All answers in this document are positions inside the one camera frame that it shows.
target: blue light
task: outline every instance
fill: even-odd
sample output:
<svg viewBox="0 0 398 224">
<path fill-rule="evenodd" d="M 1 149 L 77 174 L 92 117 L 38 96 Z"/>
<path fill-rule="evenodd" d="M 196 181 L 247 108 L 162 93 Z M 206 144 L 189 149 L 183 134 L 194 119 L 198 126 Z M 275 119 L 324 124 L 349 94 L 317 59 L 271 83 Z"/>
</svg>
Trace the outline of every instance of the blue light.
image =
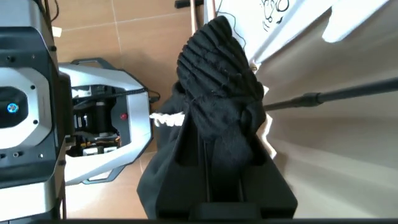
<svg viewBox="0 0 398 224">
<path fill-rule="evenodd" d="M 18 111 L 19 107 L 15 103 L 10 103 L 7 106 L 8 113 L 16 113 Z"/>
</svg>

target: beige wall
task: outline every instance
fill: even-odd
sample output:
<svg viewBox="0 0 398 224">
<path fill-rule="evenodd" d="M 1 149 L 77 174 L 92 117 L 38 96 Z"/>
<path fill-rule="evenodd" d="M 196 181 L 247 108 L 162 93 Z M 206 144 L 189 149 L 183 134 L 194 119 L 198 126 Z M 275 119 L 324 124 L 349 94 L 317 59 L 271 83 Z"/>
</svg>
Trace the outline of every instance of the beige wall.
<svg viewBox="0 0 398 224">
<path fill-rule="evenodd" d="M 265 103 L 398 77 L 398 1 L 345 40 L 322 40 L 330 11 L 257 73 Z M 270 113 L 268 136 L 296 217 L 396 217 L 398 93 Z"/>
</svg>

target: ribbed black cloth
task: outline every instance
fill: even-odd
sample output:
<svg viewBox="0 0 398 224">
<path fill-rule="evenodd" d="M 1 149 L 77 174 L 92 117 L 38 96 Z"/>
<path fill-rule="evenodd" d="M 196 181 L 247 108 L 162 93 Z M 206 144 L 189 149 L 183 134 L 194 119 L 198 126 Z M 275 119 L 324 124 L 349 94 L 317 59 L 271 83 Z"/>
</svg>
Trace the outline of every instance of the ribbed black cloth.
<svg viewBox="0 0 398 224">
<path fill-rule="evenodd" d="M 189 108 L 199 135 L 213 149 L 209 160 L 211 184 L 218 195 L 216 200 L 228 201 L 231 195 L 237 194 L 239 173 L 252 159 L 249 144 L 266 118 L 262 109 L 264 89 L 223 16 L 197 30 L 183 47 L 177 65 L 179 82 L 159 112 L 179 113 Z M 171 129 L 178 130 L 159 128 L 159 152 L 162 147 L 175 144 L 178 133 L 171 134 Z M 154 157 L 153 164 L 158 168 L 161 166 L 159 156 L 167 155 L 162 152 Z M 148 175 L 161 172 L 151 165 L 148 166 L 151 171 L 147 173 L 147 168 L 141 179 L 145 183 L 140 182 L 142 187 L 138 187 L 147 214 L 148 209 L 154 208 L 146 207 L 142 194 L 149 194 L 150 181 L 153 185 L 159 183 Z"/>
</svg>

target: cartoon face drawing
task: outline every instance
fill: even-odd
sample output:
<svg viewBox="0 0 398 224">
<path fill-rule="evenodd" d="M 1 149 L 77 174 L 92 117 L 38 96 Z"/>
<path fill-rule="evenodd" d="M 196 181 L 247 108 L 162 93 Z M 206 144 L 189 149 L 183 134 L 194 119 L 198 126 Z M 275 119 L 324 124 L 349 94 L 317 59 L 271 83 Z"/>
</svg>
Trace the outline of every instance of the cartoon face drawing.
<svg viewBox="0 0 398 224">
<path fill-rule="evenodd" d="M 264 10 L 262 26 L 268 32 L 282 22 L 285 11 L 289 8 L 289 0 L 261 0 L 261 2 Z"/>
</svg>

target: white rope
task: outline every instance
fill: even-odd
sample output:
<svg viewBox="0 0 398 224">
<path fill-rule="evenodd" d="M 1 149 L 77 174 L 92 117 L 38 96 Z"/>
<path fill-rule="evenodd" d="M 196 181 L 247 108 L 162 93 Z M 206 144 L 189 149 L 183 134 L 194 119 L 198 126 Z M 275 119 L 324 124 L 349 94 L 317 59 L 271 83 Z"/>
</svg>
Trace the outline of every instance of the white rope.
<svg viewBox="0 0 398 224">
<path fill-rule="evenodd" d="M 166 124 L 169 127 L 172 126 L 182 126 L 184 122 L 185 115 L 182 112 L 176 114 L 162 114 L 162 113 L 152 113 L 149 118 L 154 120 L 157 127 L 161 124 Z"/>
</svg>

